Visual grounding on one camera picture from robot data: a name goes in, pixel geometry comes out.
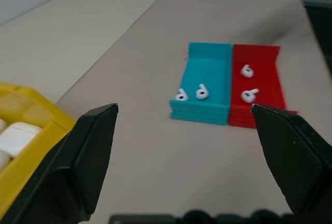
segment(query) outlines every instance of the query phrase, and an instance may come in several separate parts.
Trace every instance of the yellow plastic container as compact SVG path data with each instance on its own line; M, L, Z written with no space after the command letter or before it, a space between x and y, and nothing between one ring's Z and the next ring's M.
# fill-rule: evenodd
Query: yellow plastic container
M26 122L43 130L0 173L0 219L46 153L74 126L75 120L31 88L0 82L0 118Z

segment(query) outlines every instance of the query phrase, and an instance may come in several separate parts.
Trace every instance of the red tray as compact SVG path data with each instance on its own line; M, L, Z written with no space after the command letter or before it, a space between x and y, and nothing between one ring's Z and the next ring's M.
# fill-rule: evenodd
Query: red tray
M254 117L250 113L252 103L241 99L241 93L245 90L259 89L253 103L286 109L275 64L279 50L279 46L233 45L229 125L256 128ZM254 71L251 78L241 75L241 69L246 64Z

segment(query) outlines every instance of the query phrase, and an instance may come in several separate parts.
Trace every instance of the white earbud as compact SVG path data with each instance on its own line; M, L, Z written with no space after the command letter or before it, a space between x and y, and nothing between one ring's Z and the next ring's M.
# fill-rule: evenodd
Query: white earbud
M255 93L258 93L258 88L253 90L245 90L241 93L241 99L246 103L253 103L256 99Z
M196 91L196 98L199 100L205 100L209 97L209 92L204 84L199 84L199 89Z
M254 71L249 67L248 64L246 64L242 69L241 69L241 75L247 78L251 78L254 76Z
M189 100L189 97L188 97L187 93L185 92L185 90L180 88L178 90L178 94L176 95L175 99L177 101L187 101L187 100Z

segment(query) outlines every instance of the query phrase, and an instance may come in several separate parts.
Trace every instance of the white table surface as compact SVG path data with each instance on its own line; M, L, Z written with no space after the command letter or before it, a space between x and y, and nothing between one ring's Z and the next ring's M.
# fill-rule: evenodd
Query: white table surface
M254 129L172 120L190 41L280 45L289 109L331 143L332 82L301 0L157 0L58 102L78 118L119 104L113 149L90 223L114 213L248 216L289 207Z
M52 102L155 0L51 0L0 26L0 81Z

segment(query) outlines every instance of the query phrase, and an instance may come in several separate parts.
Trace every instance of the wireless earbud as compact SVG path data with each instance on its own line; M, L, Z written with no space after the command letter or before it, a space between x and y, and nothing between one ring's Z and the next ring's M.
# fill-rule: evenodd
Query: wireless earbud
M258 93L258 88L255 88L253 90L246 90L241 93L241 99L246 103L252 103L256 99L255 93Z
M189 100L189 97L188 97L187 93L185 92L185 90L180 88L178 90L178 94L176 95L175 99L177 101L187 101L187 100Z
M246 64L242 69L241 69L241 75L246 77L246 78L251 78L254 76L254 71L249 67L248 64Z
M196 91L196 98L199 100L205 100L209 97L209 92L204 84L199 84L199 89Z

